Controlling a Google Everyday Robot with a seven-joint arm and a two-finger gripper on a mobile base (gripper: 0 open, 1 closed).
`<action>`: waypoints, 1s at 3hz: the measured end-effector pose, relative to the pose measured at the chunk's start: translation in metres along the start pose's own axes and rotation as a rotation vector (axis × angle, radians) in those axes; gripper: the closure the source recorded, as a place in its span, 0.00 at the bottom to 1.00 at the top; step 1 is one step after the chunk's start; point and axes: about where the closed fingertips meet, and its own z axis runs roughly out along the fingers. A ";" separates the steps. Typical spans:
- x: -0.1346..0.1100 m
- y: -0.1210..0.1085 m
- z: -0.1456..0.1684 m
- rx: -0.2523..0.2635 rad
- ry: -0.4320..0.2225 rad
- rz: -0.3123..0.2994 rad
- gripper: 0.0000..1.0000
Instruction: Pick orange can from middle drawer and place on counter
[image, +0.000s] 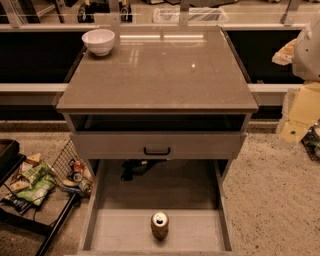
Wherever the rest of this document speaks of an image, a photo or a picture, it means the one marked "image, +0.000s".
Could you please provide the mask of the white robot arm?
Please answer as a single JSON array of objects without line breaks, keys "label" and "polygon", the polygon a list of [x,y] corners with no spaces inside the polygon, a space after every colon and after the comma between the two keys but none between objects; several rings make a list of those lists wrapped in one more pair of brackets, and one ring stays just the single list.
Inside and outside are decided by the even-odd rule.
[{"label": "white robot arm", "polygon": [[299,33],[293,55],[293,74],[305,81],[320,81],[320,13]]}]

